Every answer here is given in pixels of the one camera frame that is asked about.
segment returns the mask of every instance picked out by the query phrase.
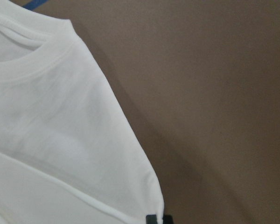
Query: blue tape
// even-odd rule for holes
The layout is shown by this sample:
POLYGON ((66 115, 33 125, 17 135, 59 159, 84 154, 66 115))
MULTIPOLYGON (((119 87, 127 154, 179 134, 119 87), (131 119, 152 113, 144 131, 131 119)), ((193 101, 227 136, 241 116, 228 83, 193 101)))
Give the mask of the blue tape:
POLYGON ((33 10, 39 7, 40 5, 42 5, 43 3, 45 3, 46 1, 48 0, 32 0, 28 2, 26 5, 24 5, 23 7, 29 10, 33 10))

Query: blue stripe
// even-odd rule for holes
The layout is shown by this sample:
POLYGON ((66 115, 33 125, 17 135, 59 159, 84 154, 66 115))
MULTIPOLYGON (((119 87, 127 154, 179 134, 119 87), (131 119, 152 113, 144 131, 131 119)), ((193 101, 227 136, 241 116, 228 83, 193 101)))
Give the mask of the blue stripe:
POLYGON ((46 1, 48 0, 32 0, 28 2, 26 5, 24 5, 23 7, 29 10, 33 10, 39 7, 40 5, 42 5, 43 3, 45 3, 46 1))

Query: brown surface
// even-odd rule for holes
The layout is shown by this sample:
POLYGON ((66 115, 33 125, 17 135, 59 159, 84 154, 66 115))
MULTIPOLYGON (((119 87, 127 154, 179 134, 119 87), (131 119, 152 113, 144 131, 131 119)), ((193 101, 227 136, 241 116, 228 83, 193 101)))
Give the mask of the brown surface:
POLYGON ((73 22, 175 224, 280 224, 280 0, 51 0, 35 11, 73 22))

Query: black object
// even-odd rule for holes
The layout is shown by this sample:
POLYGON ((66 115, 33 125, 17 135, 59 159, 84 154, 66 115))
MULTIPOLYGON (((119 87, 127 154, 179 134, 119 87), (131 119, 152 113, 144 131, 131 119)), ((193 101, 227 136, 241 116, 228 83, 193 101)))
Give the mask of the black object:
MULTIPOLYGON (((156 215, 147 215, 146 216, 146 224, 158 224, 156 215)), ((174 224, 173 218, 171 215, 163 216, 163 224, 174 224)))

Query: white t-shirt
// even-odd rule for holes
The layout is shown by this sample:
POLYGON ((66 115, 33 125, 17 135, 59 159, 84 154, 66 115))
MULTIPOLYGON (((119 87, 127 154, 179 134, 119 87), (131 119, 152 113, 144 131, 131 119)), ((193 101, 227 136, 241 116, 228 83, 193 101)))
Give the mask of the white t-shirt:
POLYGON ((0 224, 145 224, 164 201, 68 19, 0 0, 0 224))

